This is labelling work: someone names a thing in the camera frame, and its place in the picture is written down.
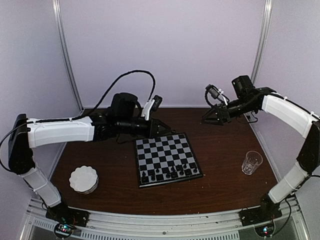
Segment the black and grey chessboard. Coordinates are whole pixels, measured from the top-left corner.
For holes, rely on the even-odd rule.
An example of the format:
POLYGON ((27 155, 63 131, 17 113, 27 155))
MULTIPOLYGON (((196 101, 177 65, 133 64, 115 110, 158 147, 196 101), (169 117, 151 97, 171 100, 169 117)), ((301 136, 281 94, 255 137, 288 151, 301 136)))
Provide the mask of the black and grey chessboard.
POLYGON ((138 139, 134 142, 134 148, 139 188, 189 181, 204 176, 185 132, 151 139, 138 139), (176 165, 181 165, 180 171, 185 172, 190 169, 191 175, 184 173, 181 176, 180 171, 176 171, 176 178, 166 178, 166 174, 171 173, 172 167, 176 170, 176 165), (148 170, 154 170, 155 181, 151 180, 148 170), (146 173, 147 182, 142 182, 142 172, 146 173))

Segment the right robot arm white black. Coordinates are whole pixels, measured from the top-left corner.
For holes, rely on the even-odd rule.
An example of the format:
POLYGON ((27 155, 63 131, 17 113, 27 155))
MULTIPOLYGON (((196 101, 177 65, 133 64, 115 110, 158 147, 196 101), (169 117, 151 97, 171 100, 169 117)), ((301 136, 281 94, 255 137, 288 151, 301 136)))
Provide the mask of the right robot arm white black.
POLYGON ((297 191, 320 165, 320 117, 281 96, 269 87, 255 87, 247 75, 232 80, 236 100, 229 100, 223 90, 209 84, 204 99, 210 109, 201 117, 203 124, 222 126, 232 118, 249 112, 263 111, 298 132, 304 139, 292 169, 266 193, 256 210, 259 220, 268 220, 280 202, 297 191))

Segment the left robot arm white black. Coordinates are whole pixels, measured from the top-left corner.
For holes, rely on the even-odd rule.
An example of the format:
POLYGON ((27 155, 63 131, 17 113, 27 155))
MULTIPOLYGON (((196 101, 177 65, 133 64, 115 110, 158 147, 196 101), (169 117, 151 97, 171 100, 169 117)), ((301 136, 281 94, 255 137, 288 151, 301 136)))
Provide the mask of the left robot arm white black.
POLYGON ((8 170, 21 176, 40 196, 47 209, 61 222, 72 218, 72 211, 59 190, 43 175, 33 160, 33 148, 67 142, 99 142, 120 134, 154 138, 173 130, 152 118, 162 98, 156 95, 141 107, 131 93, 117 93, 103 112, 91 110, 74 118, 35 119, 19 114, 8 140, 8 170))

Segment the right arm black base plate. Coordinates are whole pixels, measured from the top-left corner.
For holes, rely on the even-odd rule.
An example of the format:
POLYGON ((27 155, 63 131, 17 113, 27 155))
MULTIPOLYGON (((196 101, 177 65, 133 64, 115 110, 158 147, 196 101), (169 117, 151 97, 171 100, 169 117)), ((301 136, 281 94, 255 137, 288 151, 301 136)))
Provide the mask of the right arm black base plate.
POLYGON ((268 222, 282 216, 279 209, 263 213, 260 207, 242 209, 238 214, 243 227, 268 222))

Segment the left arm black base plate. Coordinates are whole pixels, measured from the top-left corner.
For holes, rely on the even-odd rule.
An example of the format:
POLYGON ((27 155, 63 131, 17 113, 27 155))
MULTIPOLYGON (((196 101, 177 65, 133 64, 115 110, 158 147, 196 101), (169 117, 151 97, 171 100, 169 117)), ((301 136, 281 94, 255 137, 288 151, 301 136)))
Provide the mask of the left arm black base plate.
POLYGON ((86 227, 90 213, 85 210, 70 208, 66 213, 55 214, 51 210, 47 210, 45 217, 61 224, 69 226, 86 227))

